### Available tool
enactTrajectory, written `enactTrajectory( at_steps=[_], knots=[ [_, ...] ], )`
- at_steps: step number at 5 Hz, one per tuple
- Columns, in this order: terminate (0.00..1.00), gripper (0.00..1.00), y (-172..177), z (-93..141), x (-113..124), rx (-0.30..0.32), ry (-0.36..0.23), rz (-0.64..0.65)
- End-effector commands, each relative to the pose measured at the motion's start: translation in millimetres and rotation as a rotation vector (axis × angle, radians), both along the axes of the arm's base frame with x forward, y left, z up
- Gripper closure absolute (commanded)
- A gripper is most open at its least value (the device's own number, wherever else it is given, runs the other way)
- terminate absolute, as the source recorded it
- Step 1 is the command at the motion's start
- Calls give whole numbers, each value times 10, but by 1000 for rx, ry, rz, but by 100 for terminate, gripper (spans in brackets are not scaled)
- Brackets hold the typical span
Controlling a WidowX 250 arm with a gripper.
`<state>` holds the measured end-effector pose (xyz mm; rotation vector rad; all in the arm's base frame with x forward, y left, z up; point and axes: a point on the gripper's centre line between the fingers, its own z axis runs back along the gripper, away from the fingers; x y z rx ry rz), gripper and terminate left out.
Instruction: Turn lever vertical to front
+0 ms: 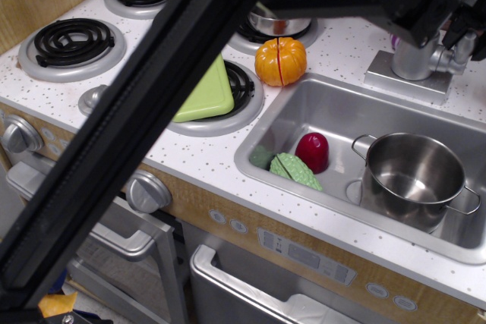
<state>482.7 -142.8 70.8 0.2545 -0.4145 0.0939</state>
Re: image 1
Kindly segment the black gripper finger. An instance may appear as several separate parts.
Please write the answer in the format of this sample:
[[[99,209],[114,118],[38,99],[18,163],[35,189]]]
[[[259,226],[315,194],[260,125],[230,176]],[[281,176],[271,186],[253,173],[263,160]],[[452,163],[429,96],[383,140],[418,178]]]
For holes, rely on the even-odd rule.
[[[471,54],[472,61],[483,61],[486,57],[486,35],[485,27],[473,30],[476,35],[475,47]]]
[[[450,18],[450,23],[443,37],[442,44],[452,48],[470,30],[473,21],[472,10],[461,8]]]

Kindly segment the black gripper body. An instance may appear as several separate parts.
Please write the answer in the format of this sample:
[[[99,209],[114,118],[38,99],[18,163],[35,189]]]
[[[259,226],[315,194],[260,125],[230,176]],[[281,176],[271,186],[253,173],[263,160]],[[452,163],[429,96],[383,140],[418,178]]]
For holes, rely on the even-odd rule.
[[[481,27],[485,27],[485,0],[462,0],[453,14],[461,8],[470,8],[472,10],[473,21],[471,22],[471,29],[478,30]]]

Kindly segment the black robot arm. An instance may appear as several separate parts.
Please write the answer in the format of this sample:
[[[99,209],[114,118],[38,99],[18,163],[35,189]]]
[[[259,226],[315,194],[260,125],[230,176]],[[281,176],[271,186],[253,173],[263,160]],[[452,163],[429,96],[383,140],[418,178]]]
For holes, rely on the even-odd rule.
[[[423,46],[460,0],[169,0],[1,245],[1,317],[37,304],[257,3],[359,16]]]

